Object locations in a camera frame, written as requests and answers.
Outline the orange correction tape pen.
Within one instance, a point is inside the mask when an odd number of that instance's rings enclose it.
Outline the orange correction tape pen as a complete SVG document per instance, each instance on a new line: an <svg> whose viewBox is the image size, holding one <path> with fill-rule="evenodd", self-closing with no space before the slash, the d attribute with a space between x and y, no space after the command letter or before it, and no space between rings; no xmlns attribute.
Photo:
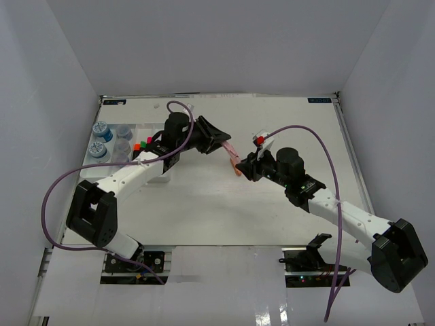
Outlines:
<svg viewBox="0 0 435 326"><path fill-rule="evenodd" d="M231 163L231 165L232 165L232 167L233 167L233 170L234 170L234 173L236 174L236 176L240 177L240 176L242 175L241 171L239 171L239 170L236 168L236 164L235 164L232 160L230 161L230 163Z"/></svg>

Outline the pink correction tape pen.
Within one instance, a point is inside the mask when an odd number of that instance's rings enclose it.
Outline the pink correction tape pen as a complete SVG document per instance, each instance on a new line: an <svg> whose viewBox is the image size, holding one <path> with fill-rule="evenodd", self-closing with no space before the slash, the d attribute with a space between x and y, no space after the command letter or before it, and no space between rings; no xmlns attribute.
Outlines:
<svg viewBox="0 0 435 326"><path fill-rule="evenodd" d="M222 147L226 150L233 163L238 164L241 161L237 151L228 141L224 141Z"/></svg>

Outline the clear clip jar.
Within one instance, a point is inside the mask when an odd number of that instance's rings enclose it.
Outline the clear clip jar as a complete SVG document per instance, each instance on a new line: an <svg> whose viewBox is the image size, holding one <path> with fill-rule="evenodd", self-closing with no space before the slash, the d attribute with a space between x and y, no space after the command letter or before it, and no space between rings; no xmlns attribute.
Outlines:
<svg viewBox="0 0 435 326"><path fill-rule="evenodd" d="M127 139L117 139L114 143L114 152L124 152L129 154L131 152L131 145Z"/></svg>
<svg viewBox="0 0 435 326"><path fill-rule="evenodd" d="M116 127L116 135L119 139L130 141L133 138L133 132L128 124L119 124Z"/></svg>
<svg viewBox="0 0 435 326"><path fill-rule="evenodd" d="M111 156L111 162L116 164L124 164L130 162L128 154L123 151L115 152Z"/></svg>

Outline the blue jar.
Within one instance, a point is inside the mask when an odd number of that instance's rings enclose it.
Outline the blue jar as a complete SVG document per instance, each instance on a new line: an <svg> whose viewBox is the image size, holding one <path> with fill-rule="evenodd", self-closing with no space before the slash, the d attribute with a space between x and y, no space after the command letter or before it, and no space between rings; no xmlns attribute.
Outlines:
<svg viewBox="0 0 435 326"><path fill-rule="evenodd" d="M104 121L95 122L92 125L92 133L96 138L102 140L104 143L111 141L113 138L110 127Z"/></svg>
<svg viewBox="0 0 435 326"><path fill-rule="evenodd" d="M88 146L88 153L96 163L106 163L110 159L110 153L105 144L100 141L92 142Z"/></svg>

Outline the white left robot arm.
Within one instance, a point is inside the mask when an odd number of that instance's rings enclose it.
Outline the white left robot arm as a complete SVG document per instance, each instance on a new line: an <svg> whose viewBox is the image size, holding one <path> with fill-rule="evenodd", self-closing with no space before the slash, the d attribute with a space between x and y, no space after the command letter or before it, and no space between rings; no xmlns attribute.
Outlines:
<svg viewBox="0 0 435 326"><path fill-rule="evenodd" d="M67 215L67 227L96 248L119 255L127 270L138 270L144 256L138 250L139 242L118 229L119 205L174 167L180 159L177 148L210 154L230 138L203 116L191 122L185 113L171 113L163 130L152 137L130 164L95 183L87 180L79 183Z"/></svg>

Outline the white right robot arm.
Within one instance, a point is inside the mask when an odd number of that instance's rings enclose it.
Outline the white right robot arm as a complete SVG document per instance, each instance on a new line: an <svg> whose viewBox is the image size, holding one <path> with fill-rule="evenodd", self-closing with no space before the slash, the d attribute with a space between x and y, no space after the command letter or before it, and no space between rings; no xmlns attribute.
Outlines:
<svg viewBox="0 0 435 326"><path fill-rule="evenodd" d="M427 265L428 258L413 225L372 215L349 202L341 202L322 182L305 172L304 161L290 147L275 156L250 153L236 168L250 181L265 177L284 187L286 198L296 207L341 226L363 246L347 267L363 270L393 293L401 292Z"/></svg>

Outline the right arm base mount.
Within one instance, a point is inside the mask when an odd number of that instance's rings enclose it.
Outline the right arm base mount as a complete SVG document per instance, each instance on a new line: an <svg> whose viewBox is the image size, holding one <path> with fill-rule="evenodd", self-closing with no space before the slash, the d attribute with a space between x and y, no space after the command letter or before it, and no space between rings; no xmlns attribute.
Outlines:
<svg viewBox="0 0 435 326"><path fill-rule="evenodd" d="M327 264L319 253L319 248L331 237L330 234L322 233L301 249L282 249L283 257L279 259L279 263L285 269L287 288L331 287L334 264Z"/></svg>

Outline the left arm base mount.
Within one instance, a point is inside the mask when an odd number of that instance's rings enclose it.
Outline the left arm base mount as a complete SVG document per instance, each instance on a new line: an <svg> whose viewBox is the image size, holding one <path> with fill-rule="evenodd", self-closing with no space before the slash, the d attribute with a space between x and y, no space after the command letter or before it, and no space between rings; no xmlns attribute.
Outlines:
<svg viewBox="0 0 435 326"><path fill-rule="evenodd" d="M121 274L140 274L153 276L150 272L161 274L164 272L164 251L144 251L137 256L138 262L127 262L127 258L120 259L117 255L108 254L103 265L103 272L111 276Z"/></svg>

